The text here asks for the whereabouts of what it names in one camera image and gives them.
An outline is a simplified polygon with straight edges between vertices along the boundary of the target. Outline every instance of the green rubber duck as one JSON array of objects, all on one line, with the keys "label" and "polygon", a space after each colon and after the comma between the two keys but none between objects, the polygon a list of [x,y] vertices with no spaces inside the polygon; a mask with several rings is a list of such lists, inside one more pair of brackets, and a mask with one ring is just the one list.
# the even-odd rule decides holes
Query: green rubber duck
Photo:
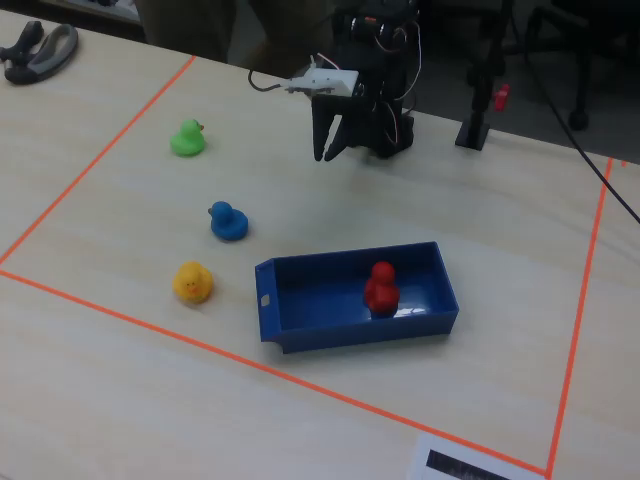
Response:
[{"label": "green rubber duck", "polygon": [[180,126],[180,132],[171,137],[171,150],[176,155],[191,157],[204,150],[204,127],[197,120],[185,120]]}]

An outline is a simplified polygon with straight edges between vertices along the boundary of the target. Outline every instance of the black handle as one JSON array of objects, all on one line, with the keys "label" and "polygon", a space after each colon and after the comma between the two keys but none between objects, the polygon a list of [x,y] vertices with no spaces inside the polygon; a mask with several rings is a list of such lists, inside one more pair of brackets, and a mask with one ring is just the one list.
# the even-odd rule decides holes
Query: black handle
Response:
[{"label": "black handle", "polygon": [[0,48],[0,61],[11,60],[15,65],[26,65],[30,60],[29,52],[40,43],[43,35],[44,29],[40,22],[28,22],[13,47]]}]

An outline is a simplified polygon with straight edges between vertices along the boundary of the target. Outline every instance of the wire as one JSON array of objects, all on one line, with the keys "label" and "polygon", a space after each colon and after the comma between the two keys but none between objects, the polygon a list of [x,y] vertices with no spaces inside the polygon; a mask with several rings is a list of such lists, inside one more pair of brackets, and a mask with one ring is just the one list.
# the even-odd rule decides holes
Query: wire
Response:
[{"label": "wire", "polygon": [[[306,29],[305,31],[301,31],[296,35],[291,35],[290,37],[282,37],[282,41],[283,42],[290,42],[293,43],[296,40],[300,40],[302,38],[305,38],[307,36],[309,36],[312,32],[314,32],[315,30],[317,30],[318,28],[320,28],[322,25],[324,25],[325,22],[327,22],[328,20],[331,20],[335,15],[336,15],[337,11],[334,11],[332,13],[330,13],[329,15],[327,15],[324,18],[321,18],[320,20],[318,20],[316,23],[314,23],[313,25],[311,25],[308,29]],[[280,88],[282,87],[281,84],[276,83],[274,85],[271,85],[269,87],[258,87],[255,83],[253,83],[253,72],[254,70],[249,70],[249,85],[251,85],[251,87],[254,90],[257,90],[258,92],[270,92],[271,90],[275,90],[276,88]]]},{"label": "wire", "polygon": [[404,112],[402,115],[404,115],[405,117],[408,117],[409,114],[411,114],[411,112],[413,112],[417,106],[418,106],[418,94],[416,93],[415,90],[413,90],[413,102],[411,103],[411,106],[407,109],[407,111]]},{"label": "wire", "polygon": [[416,28],[418,29],[418,71],[416,72],[416,77],[413,79],[413,82],[411,83],[411,86],[409,87],[409,89],[404,92],[400,97],[398,98],[394,98],[394,100],[402,100],[404,97],[406,97],[409,92],[411,90],[413,90],[413,87],[416,85],[416,82],[418,81],[418,77],[420,76],[420,71],[422,70],[422,41],[420,38],[420,25],[418,25],[418,22],[416,22],[415,20],[413,23]]},{"label": "wire", "polygon": [[[407,37],[407,31],[406,31],[404,28],[402,28],[402,27],[398,27],[398,28],[396,28],[396,29],[393,31],[393,38],[395,38],[395,37],[396,37],[396,35],[397,35],[398,33],[401,33],[401,32],[402,32],[402,33],[404,33],[404,43],[405,43],[405,45],[406,45],[408,37]],[[398,52],[401,52],[401,51],[403,50],[402,48],[394,48],[394,49],[386,48],[386,47],[384,47],[384,46],[382,45],[382,43],[380,43],[380,40],[378,39],[378,37],[373,37],[373,39],[374,39],[374,40],[376,41],[376,43],[378,44],[378,47],[380,48],[380,50],[382,50],[382,51],[383,51],[383,52],[385,52],[385,53],[398,53]]]},{"label": "wire", "polygon": [[323,59],[325,62],[331,64],[333,66],[333,68],[335,68],[336,70],[340,70],[340,67],[338,66],[338,64],[336,62],[334,62],[333,60],[331,60],[329,57],[326,57],[325,55],[318,53],[317,54],[321,59]]},{"label": "wire", "polygon": [[254,90],[257,90],[259,92],[270,92],[271,90],[275,90],[276,88],[282,87],[282,85],[279,84],[279,83],[276,83],[276,84],[271,85],[269,87],[259,87],[255,83],[253,83],[253,80],[251,79],[252,76],[253,76],[253,69],[249,70],[249,76],[248,76],[249,85],[251,85],[251,87]]},{"label": "wire", "polygon": [[622,205],[627,210],[627,212],[629,212],[629,214],[634,218],[634,220],[640,224],[640,217],[638,216],[638,214],[629,206],[629,204],[627,202],[625,202],[625,200],[620,196],[620,194],[611,186],[611,184],[604,177],[604,175],[602,175],[602,172],[600,172],[600,170],[598,170],[598,167],[595,166],[593,161],[585,153],[585,151],[582,149],[582,147],[580,146],[578,141],[573,136],[573,133],[571,133],[571,130],[569,129],[567,124],[562,119],[562,116],[560,115],[560,112],[558,111],[558,108],[553,103],[553,100],[551,99],[551,96],[549,95],[549,92],[547,91],[547,89],[545,88],[544,84],[542,83],[542,80],[540,79],[540,76],[538,75],[538,72],[536,71],[535,66],[531,62],[531,59],[529,58],[529,49],[527,48],[526,41],[524,43],[521,41],[520,33],[518,32],[518,27],[516,26],[516,22],[515,22],[515,18],[514,18],[514,15],[513,15],[513,11],[511,12],[511,26],[512,26],[512,29],[513,29],[513,34],[516,37],[516,42],[518,42],[522,46],[522,51],[524,53],[524,61],[525,61],[526,65],[527,65],[527,67],[529,67],[529,70],[531,72],[531,76],[533,77],[533,80],[534,80],[535,84],[537,85],[538,89],[542,93],[542,96],[544,97],[545,101],[547,102],[547,104],[549,104],[549,107],[551,108],[551,111],[553,112],[554,116],[558,120],[558,123],[560,124],[560,127],[562,127],[562,130],[564,130],[564,133],[567,135],[567,138],[569,139],[569,141],[571,142],[573,147],[582,156],[584,161],[587,162],[589,167],[591,167],[591,170],[593,170],[593,172],[598,176],[600,181],[605,184],[605,186],[609,189],[611,194],[616,198],[616,200],[618,200],[618,202],[620,202],[620,205]]},{"label": "wire", "polygon": [[394,145],[397,145],[400,139],[398,138],[398,120],[396,120],[396,114],[393,112],[393,108],[391,108],[391,105],[389,105],[387,102],[382,102],[382,103],[384,103],[387,106],[387,108],[389,109],[389,112],[391,112],[391,116],[393,117],[393,129],[396,132],[396,139],[392,140],[386,129],[384,131],[384,134],[387,136],[387,139],[391,143],[393,143]]}]

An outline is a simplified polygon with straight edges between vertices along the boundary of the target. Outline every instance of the rubber duck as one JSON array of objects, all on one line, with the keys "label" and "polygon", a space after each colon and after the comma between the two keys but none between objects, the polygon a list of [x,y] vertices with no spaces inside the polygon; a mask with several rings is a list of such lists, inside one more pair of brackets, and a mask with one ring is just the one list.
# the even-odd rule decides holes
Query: rubber duck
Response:
[{"label": "rubber duck", "polygon": [[171,150],[176,155],[191,157],[204,150],[204,126],[197,120],[185,120],[180,126],[180,132],[171,137]]},{"label": "rubber duck", "polygon": [[213,290],[211,272],[198,262],[187,262],[173,277],[173,291],[186,303],[202,303]]},{"label": "rubber duck", "polygon": [[209,209],[211,231],[216,237],[233,242],[247,235],[249,220],[240,210],[234,210],[227,202],[216,202]]},{"label": "rubber duck", "polygon": [[393,315],[398,309],[400,291],[395,286],[396,272],[388,262],[378,262],[371,269],[371,278],[364,287],[364,299],[372,314]]}]

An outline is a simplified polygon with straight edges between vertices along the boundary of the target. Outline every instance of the red object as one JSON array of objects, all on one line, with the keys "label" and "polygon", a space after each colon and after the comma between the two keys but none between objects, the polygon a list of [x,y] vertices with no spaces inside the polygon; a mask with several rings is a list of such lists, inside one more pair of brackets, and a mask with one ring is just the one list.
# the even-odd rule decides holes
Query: red object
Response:
[{"label": "red object", "polygon": [[400,291],[395,286],[396,272],[388,262],[378,262],[364,287],[364,300],[372,313],[390,315],[398,309]]},{"label": "red object", "polygon": [[498,90],[494,96],[496,100],[496,112],[503,112],[504,108],[507,106],[507,99],[509,98],[509,87],[508,84],[504,84],[500,90]]}]

